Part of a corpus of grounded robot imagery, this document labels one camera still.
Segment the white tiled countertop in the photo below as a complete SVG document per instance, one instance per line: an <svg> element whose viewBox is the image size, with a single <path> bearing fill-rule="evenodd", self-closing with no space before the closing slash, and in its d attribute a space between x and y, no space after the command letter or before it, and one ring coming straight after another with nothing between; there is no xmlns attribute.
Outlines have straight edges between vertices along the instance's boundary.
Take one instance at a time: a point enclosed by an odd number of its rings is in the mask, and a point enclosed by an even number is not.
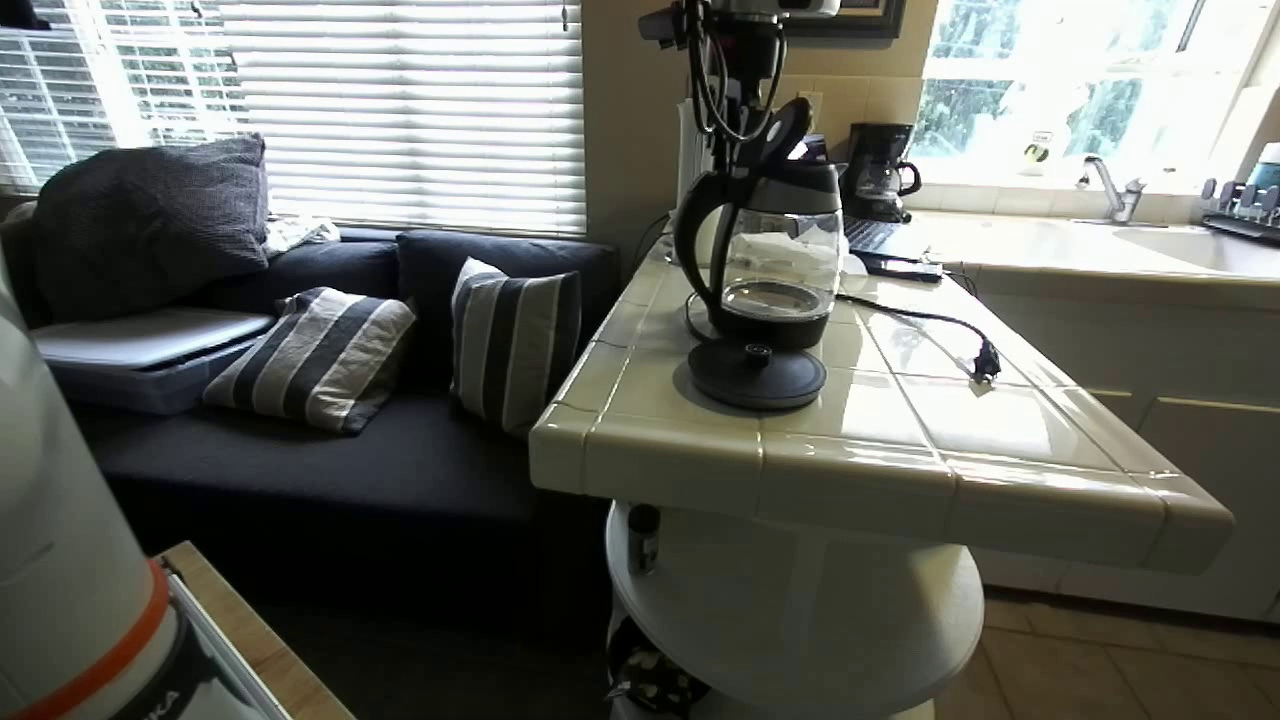
<svg viewBox="0 0 1280 720"><path fill-rule="evenodd" d="M839 304L812 408L718 408L683 373L690 280L649 254L532 428L532 485L1168 570L1205 568L1231 531L1224 503L954 280L849 274L844 292L965 314L998 338L1006 373L974 387L974 331Z"/></svg>

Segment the dark coffee maker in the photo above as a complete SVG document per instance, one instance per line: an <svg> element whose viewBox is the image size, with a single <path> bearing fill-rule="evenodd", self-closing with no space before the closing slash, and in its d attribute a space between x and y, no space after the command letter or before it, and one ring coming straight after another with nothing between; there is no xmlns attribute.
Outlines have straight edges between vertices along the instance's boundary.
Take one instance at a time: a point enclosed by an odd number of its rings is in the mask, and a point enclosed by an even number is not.
<svg viewBox="0 0 1280 720"><path fill-rule="evenodd" d="M849 219L907 224L906 195L922 193L922 167L902 158L913 123L849 123L849 167L839 201Z"/></svg>

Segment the gray pillow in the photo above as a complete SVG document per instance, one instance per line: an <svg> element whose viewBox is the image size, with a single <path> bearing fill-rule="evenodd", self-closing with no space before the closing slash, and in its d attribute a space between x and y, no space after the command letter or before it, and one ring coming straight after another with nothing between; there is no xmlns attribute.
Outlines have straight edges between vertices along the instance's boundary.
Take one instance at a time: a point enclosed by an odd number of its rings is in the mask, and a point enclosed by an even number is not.
<svg viewBox="0 0 1280 720"><path fill-rule="evenodd" d="M451 282L451 397L486 425L523 436L575 360L571 274L505 274L467 254Z"/></svg>
<svg viewBox="0 0 1280 720"><path fill-rule="evenodd" d="M39 189L32 292L57 323L163 308L270 263L263 141L115 149Z"/></svg>
<svg viewBox="0 0 1280 720"><path fill-rule="evenodd" d="M282 323L224 366L203 387L203 400L330 433L360 433L388 400L413 319L402 301L336 288L297 292Z"/></svg>

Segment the striped pillow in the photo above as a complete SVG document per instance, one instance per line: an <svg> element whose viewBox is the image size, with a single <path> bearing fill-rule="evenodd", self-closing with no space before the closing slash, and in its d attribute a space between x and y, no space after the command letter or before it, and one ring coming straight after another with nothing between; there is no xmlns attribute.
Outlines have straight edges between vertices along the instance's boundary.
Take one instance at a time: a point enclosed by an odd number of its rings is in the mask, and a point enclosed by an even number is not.
<svg viewBox="0 0 1280 720"><path fill-rule="evenodd" d="M528 433L575 354L571 274L505 274L467 254L451 282L451 397L500 433Z"/></svg>
<svg viewBox="0 0 1280 720"><path fill-rule="evenodd" d="M413 319L402 301L336 288L297 292L286 301L278 326L227 365L203 387L203 400L330 433L360 433L388 400Z"/></svg>

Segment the pedestal base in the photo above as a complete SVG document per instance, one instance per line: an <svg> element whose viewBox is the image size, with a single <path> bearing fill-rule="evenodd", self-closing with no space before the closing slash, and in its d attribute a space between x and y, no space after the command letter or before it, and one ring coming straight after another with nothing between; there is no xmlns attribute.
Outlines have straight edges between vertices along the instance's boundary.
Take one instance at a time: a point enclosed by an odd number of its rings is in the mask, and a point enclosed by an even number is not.
<svg viewBox="0 0 1280 720"><path fill-rule="evenodd" d="M915 710L982 640L982 570L960 543L661 507L649 541L658 557L632 570L624 510L609 510L609 574L649 640L720 692L694 717Z"/></svg>

